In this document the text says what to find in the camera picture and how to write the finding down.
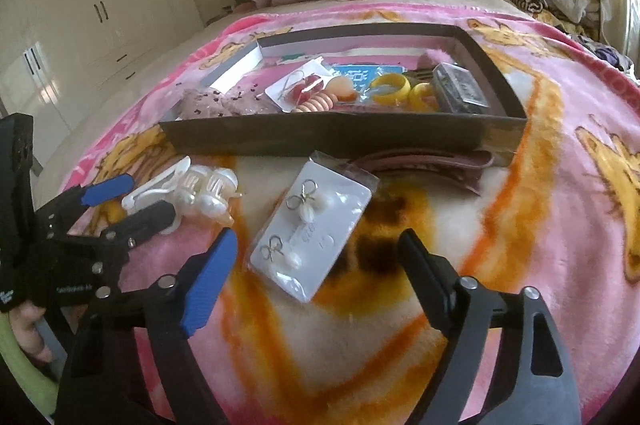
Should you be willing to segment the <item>person's left hand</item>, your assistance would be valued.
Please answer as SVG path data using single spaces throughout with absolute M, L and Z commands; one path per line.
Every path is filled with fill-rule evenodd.
M 18 346 L 37 363 L 49 364 L 54 360 L 53 353 L 37 330 L 36 323 L 43 317 L 46 309 L 25 301 L 10 310 L 9 321 Z

